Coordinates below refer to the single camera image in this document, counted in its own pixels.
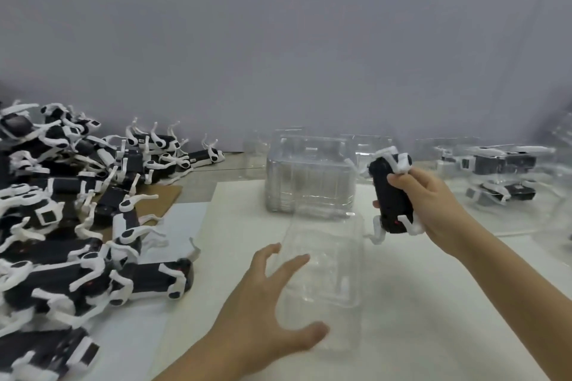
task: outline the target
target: hand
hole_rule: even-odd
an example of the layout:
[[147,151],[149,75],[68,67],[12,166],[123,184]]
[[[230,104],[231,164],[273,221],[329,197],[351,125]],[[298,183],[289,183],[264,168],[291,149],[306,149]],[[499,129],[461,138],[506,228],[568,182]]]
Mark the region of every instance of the hand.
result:
[[240,362],[241,377],[258,372],[281,357],[313,348],[329,332],[322,322],[297,331],[279,326],[275,315],[278,297],[294,273],[310,260],[309,255],[297,256],[267,277],[266,262],[280,248],[280,244],[271,244],[255,253],[250,268],[208,334],[221,344],[220,349],[228,349]]
[[431,240],[445,253],[458,256],[461,235],[480,227],[457,201],[447,184],[435,175],[412,167],[408,174],[390,174],[391,185],[407,194]]

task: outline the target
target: forearm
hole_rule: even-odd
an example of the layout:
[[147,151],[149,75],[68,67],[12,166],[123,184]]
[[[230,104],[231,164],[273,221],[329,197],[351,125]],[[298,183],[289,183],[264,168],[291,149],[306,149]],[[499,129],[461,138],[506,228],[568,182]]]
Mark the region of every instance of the forearm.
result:
[[236,381],[240,362],[224,341],[207,334],[154,381]]
[[548,377],[572,379],[572,302],[482,226],[468,227],[458,259]]

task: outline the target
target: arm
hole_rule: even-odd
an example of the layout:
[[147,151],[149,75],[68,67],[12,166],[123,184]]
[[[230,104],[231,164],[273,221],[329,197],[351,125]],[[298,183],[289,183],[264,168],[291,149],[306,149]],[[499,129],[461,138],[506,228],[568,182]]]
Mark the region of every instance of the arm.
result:
[[275,311],[280,293],[310,260],[309,255],[297,256],[267,277],[266,261],[279,251],[280,244],[271,244],[256,252],[210,332],[154,381],[236,381],[325,338],[329,328],[322,322],[297,331],[279,326]]
[[472,218],[437,177],[413,168],[388,180],[405,190],[431,240],[468,269],[547,376],[572,379],[570,299]]

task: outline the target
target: left hand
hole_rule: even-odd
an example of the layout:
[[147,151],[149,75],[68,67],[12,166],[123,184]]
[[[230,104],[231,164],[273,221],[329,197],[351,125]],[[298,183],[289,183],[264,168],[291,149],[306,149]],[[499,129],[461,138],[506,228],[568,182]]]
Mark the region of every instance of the left hand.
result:
[[297,331],[279,326],[275,314],[278,297],[294,273],[310,260],[309,255],[297,256],[267,277],[266,262],[280,248],[280,244],[271,244],[255,253],[207,334],[220,351],[235,359],[241,376],[261,371],[281,357],[307,351],[329,333],[323,322]]

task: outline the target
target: white wall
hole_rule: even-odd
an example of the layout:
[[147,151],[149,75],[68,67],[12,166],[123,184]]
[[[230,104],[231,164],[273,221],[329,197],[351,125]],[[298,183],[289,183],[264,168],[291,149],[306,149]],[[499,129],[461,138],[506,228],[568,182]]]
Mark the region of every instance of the white wall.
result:
[[514,138],[571,84],[562,1],[0,0],[0,82],[227,150],[281,125]]

